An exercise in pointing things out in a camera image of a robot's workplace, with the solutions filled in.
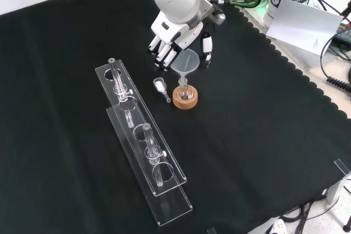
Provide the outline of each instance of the black cloth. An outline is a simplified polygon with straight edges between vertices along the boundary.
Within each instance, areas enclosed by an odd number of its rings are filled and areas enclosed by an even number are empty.
[[[152,85],[153,0],[51,0],[0,18],[0,232],[246,233],[337,182],[351,123],[234,7],[190,111]],[[199,51],[199,43],[193,48]],[[121,59],[182,167],[194,210],[157,227],[94,69]],[[164,75],[169,94],[178,76]]]

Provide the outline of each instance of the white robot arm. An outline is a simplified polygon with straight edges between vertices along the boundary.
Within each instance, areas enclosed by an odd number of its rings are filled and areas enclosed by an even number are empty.
[[[156,37],[149,50],[156,55],[155,63],[165,70],[186,49],[203,30],[202,21],[209,17],[216,24],[225,20],[225,15],[216,12],[207,0],[155,0],[160,13],[151,29]],[[211,36],[204,35],[201,43],[204,59],[209,61],[212,52]]]

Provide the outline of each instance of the paper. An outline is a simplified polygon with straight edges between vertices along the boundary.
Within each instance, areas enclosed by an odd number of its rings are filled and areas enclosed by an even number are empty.
[[[281,0],[267,36],[320,55],[342,19],[341,16],[324,10],[291,0]]]

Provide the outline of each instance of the test tube rack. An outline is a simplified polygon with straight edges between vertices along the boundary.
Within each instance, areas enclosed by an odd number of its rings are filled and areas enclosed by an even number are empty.
[[[107,114],[158,226],[192,211],[186,177],[121,60],[95,69]]]

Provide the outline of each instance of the round wooden stand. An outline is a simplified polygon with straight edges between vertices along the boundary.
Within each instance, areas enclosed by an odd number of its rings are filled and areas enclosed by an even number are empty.
[[[180,86],[176,87],[176,89],[174,89],[173,91],[173,103],[179,109],[188,110],[195,107],[195,105],[197,104],[197,98],[199,97],[197,94],[197,90],[193,86],[189,85],[189,87],[191,87],[194,92],[194,96],[190,100],[181,100],[180,98],[178,98],[177,92],[180,89]]]

